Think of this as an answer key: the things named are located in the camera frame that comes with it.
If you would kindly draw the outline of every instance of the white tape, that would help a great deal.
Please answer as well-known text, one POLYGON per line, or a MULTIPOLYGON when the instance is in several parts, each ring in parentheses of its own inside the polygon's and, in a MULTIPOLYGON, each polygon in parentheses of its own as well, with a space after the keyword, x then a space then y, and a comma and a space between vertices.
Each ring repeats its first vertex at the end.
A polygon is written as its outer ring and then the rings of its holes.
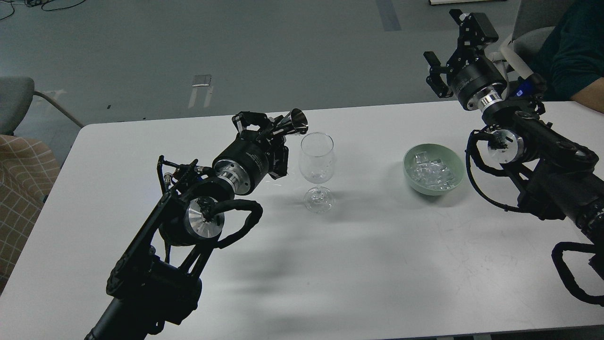
POLYGON ((197 88, 194 87, 193 91, 191 91, 191 98, 189 98, 189 106, 188 108, 192 108, 195 106, 195 100, 197 99, 197 88))
POLYGON ((208 93, 205 94, 204 108, 210 106, 210 99, 214 93, 214 86, 208 86, 208 93))

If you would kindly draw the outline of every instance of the green bowl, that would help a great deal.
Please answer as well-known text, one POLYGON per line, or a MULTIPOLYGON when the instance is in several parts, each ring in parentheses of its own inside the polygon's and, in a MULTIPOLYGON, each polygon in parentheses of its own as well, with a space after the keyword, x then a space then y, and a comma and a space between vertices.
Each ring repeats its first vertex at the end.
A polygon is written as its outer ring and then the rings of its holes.
POLYGON ((457 187, 459 183, 463 180, 464 174, 466 172, 466 168, 463 164, 463 161, 459 158, 459 156, 451 149, 438 145, 438 144, 420 144, 409 149, 405 157, 403 158, 403 167, 405 178, 407 179, 407 183, 415 189, 417 192, 420 192, 424 195, 429 196, 439 196, 443 195, 457 187), (425 185, 421 185, 420 183, 413 180, 410 173, 410 168, 413 164, 415 164, 415 154, 418 152, 426 151, 428 153, 428 158, 430 160, 434 160, 440 158, 444 164, 449 166, 449 169, 453 172, 455 179, 451 183, 451 188, 449 189, 430 189, 425 185))

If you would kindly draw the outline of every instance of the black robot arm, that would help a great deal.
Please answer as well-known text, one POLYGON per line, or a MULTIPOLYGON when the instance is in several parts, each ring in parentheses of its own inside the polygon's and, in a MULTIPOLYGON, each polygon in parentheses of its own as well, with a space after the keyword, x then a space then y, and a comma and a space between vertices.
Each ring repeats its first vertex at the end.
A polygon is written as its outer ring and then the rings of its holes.
POLYGON ((559 243, 552 253, 565 287, 573 296, 604 306, 604 296, 581 290, 562 259, 562 252, 594 254, 591 267, 604 280, 604 181, 593 174, 598 156, 587 147, 568 140, 544 123, 542 79, 535 74, 533 91, 501 97, 507 84, 484 55, 486 45, 498 37, 484 13, 449 12, 460 27, 457 49, 443 67, 433 52, 424 52, 430 64, 426 82, 439 97, 455 95, 465 110, 480 110, 486 126, 471 133, 466 149, 466 168, 472 186, 487 201, 507 211, 531 213, 542 220, 568 217, 593 244, 559 243), (446 75, 446 84, 441 78, 446 75), (489 153, 501 169, 487 166, 477 143, 488 143, 489 153), (487 197, 472 176, 470 159, 484 172, 508 177, 520 192, 517 206, 487 197), (525 163, 538 160, 534 169, 525 163))
POLYGON ((161 332, 166 321, 179 325, 198 306, 199 276, 212 251, 238 241, 259 222, 262 207, 234 197, 250 194, 268 173, 287 174, 285 135, 305 134, 306 117, 298 109, 274 119, 240 112, 233 122, 239 133, 212 167, 159 157, 162 197, 111 271, 106 292, 114 298, 87 340, 138 340, 161 332), (247 130, 250 125, 258 131, 247 130), (163 166, 175 170, 164 173, 163 166), (231 210, 249 215, 239 231, 220 239, 224 213, 231 210), (157 231, 165 244, 163 260, 151 245, 157 231), (193 246, 178 267, 170 264, 172 246, 193 246))

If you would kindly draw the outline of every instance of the glass base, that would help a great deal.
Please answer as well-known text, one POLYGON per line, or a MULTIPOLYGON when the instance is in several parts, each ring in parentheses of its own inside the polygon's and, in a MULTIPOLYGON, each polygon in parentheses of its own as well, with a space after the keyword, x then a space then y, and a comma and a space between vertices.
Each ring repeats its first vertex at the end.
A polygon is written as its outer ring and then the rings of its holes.
POLYGON ((328 211, 334 204, 332 192, 324 186, 314 187, 304 195, 304 205, 316 214, 328 211))

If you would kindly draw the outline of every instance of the white table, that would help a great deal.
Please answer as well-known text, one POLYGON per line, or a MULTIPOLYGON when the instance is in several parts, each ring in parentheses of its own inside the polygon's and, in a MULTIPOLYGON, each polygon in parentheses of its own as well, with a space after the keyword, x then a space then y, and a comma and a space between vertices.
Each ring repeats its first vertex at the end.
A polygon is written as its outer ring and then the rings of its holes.
MULTIPOLYGON (((604 117, 574 103, 547 108, 557 132, 604 155, 604 117)), ((416 144, 463 156, 469 132, 483 126, 478 111, 453 101, 305 113, 309 131, 335 141, 326 185, 335 208, 315 215, 302 205, 311 187, 297 169, 302 136, 288 137, 289 175, 267 176, 246 197, 264 207, 260 223, 212 254, 198 309, 149 338, 388 339, 604 321, 602 307, 565 290, 551 262, 557 242, 586 241, 570 221, 501 211, 467 179, 439 198, 404 182, 402 157, 416 144)), ((161 195, 157 157, 211 165, 235 135, 230 116, 84 128, 0 297, 0 338, 84 338, 111 301, 109 272, 161 195)), ((601 164, 596 174, 604 177, 601 164)), ((477 180, 515 202, 511 181, 477 180)), ((227 213, 225 234, 245 216, 227 213)), ((587 258, 565 256, 580 284, 601 293, 587 258)))

